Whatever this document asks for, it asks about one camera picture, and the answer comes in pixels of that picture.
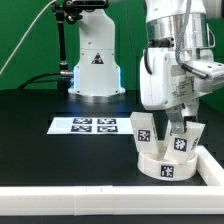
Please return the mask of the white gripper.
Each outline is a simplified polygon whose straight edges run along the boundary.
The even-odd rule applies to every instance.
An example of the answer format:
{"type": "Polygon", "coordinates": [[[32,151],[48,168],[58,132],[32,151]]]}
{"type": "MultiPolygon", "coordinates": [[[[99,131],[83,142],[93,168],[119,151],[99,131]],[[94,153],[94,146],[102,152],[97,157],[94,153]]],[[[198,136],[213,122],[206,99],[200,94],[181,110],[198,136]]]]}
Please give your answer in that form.
{"type": "Polygon", "coordinates": [[[185,123],[182,106],[200,96],[194,90],[194,76],[185,72],[176,62],[173,51],[167,48],[150,48],[148,65],[140,62],[140,96],[146,110],[166,110],[173,134],[183,134],[185,123]]]}

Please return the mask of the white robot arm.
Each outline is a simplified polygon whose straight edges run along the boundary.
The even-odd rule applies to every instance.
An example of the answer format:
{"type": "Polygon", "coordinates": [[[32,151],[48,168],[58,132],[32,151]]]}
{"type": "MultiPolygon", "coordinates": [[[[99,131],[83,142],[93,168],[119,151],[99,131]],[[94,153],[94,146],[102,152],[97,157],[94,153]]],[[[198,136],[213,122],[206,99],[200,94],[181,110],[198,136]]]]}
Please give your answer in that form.
{"type": "MultiPolygon", "coordinates": [[[[71,0],[80,17],[80,58],[70,92],[87,100],[121,95],[115,62],[115,25],[105,9],[114,0],[71,0]]],[[[140,61],[141,102],[164,110],[172,130],[183,133],[195,119],[201,92],[196,82],[207,76],[196,67],[196,51],[209,46],[204,0],[144,0],[148,42],[140,61]]]]}

